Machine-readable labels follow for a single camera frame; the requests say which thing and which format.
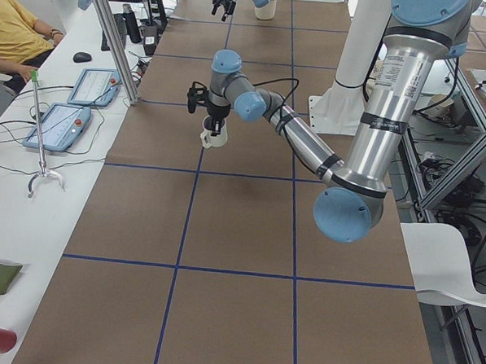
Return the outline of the white ceramic mug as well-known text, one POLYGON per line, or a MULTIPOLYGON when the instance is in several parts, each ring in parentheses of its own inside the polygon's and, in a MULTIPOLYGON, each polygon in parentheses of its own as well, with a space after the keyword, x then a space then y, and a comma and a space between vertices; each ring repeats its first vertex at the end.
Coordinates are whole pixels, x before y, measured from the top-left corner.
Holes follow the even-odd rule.
POLYGON ((218 148, 223 147, 227 143, 227 125, 225 123, 225 119, 222 120, 222 131, 220 134, 214 134, 211 129, 207 129, 207 119, 210 116, 206 116, 203 120, 203 132, 199 135, 202 146, 204 148, 218 148))

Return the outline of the white bucket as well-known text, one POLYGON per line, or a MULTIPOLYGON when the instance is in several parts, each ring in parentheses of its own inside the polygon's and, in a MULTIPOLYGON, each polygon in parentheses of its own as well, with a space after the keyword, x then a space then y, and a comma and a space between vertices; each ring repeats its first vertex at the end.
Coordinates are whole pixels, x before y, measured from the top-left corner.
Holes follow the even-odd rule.
POLYGON ((262 7, 254 7, 254 14, 258 20, 268 21, 275 17, 275 12, 277 9, 276 0, 269 0, 262 7))

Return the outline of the black water bottle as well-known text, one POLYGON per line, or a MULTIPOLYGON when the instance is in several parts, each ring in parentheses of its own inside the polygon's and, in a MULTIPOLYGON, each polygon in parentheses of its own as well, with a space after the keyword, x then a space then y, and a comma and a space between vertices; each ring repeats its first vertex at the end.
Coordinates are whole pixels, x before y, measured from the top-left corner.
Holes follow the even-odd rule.
POLYGON ((123 4, 122 17, 125 21, 126 32, 132 43, 141 43, 142 36, 139 31, 137 18, 130 4, 123 4))

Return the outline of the far blue teach pendant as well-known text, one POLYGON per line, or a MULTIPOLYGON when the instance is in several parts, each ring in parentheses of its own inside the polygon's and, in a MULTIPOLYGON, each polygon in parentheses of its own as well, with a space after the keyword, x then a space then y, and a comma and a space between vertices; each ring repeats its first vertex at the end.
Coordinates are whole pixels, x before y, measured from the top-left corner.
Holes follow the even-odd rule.
POLYGON ((115 69, 85 68, 73 86, 67 103, 106 107, 116 96, 120 74, 115 69))

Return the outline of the blue teach pendant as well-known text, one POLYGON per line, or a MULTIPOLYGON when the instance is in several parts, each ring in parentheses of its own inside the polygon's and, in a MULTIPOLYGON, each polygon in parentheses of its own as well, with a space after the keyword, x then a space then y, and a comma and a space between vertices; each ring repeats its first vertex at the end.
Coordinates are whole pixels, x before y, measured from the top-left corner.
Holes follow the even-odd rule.
POLYGON ((66 151, 79 138, 88 125, 91 109, 66 103, 52 103, 41 116, 42 143, 46 151, 66 151))
POLYGON ((73 86, 67 103, 106 107, 116 96, 120 74, 115 69, 85 68, 73 86))

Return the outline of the brown paper table cover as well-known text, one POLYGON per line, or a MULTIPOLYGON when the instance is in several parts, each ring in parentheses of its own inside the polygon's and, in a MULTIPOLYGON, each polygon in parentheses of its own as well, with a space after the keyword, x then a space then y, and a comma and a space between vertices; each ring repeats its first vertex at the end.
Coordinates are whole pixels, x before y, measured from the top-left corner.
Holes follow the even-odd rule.
POLYGON ((350 26, 339 2, 180 0, 15 364, 432 364, 395 201, 361 241, 313 220, 323 185, 265 121, 203 149, 186 110, 222 48, 301 115, 350 26))

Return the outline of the black computer mouse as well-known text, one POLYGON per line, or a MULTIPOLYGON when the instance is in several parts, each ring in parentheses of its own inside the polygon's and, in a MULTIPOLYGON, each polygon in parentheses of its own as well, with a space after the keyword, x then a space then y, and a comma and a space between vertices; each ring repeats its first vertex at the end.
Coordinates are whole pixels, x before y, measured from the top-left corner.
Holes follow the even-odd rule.
POLYGON ((90 53, 80 51, 73 55, 72 60, 75 64, 82 64, 86 62, 91 62, 92 56, 90 53))

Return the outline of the near blue teach pendant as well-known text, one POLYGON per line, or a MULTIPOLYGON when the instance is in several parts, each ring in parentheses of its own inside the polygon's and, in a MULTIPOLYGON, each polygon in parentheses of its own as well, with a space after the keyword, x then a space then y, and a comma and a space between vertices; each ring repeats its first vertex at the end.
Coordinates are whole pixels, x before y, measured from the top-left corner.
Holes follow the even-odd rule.
POLYGON ((42 143, 46 151, 66 151, 79 138, 88 125, 91 109, 66 103, 52 103, 41 116, 42 143))

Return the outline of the metal reacher grabber tool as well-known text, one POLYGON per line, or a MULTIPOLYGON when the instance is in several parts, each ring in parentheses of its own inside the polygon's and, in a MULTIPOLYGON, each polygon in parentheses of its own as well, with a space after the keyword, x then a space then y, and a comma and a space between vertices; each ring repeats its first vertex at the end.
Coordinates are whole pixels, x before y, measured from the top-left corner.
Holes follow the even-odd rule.
POLYGON ((37 70, 33 68, 31 70, 31 81, 33 85, 33 102, 34 107, 36 108, 36 131, 37 131, 37 140, 38 140, 38 154, 39 154, 39 170, 31 177, 28 182, 28 198, 31 199, 33 197, 33 183, 38 178, 56 178, 58 180, 58 184, 64 190, 65 189, 65 181, 63 176, 58 173, 56 170, 48 169, 46 166, 46 155, 44 151, 44 142, 43 142, 43 134, 42 134, 42 122, 41 122, 41 109, 39 103, 39 93, 38 93, 38 74, 37 70))

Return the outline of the person in yellow shirt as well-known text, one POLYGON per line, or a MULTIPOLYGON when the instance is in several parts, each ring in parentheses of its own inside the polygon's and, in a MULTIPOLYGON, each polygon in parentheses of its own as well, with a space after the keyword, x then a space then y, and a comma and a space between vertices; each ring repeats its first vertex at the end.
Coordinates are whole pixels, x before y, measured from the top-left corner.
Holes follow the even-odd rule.
POLYGON ((19 93, 63 38, 17 0, 0 0, 0 73, 11 76, 4 85, 19 93))

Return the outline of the white plastic chair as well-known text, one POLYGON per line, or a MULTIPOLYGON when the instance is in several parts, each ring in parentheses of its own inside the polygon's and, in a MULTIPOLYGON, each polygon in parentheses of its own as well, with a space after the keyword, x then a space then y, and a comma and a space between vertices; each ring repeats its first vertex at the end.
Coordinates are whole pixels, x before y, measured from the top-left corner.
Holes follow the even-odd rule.
POLYGON ((420 303, 486 308, 486 294, 473 284, 471 261, 462 234, 444 223, 402 223, 402 236, 420 303))

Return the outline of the aluminium frame post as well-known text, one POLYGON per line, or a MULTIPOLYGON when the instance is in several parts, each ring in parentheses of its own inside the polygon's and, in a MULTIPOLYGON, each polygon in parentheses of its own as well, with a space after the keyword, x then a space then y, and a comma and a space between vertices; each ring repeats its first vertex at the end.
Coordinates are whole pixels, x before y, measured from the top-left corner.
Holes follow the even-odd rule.
POLYGON ((120 34, 116 29, 115 20, 108 0, 92 0, 100 26, 105 32, 107 44, 112 53, 112 58, 120 74, 122 85, 129 99, 129 104, 134 105, 139 100, 139 94, 130 66, 126 58, 125 49, 120 40, 120 34))

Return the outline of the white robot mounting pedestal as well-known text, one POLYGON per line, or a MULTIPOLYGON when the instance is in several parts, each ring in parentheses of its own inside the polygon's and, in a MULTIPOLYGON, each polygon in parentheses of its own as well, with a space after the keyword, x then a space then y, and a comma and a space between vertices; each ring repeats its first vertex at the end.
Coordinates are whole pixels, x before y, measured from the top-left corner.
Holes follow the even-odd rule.
POLYGON ((331 88, 309 98, 311 128, 320 134, 354 135, 365 107, 369 68, 390 19, 391 0, 358 0, 331 88))

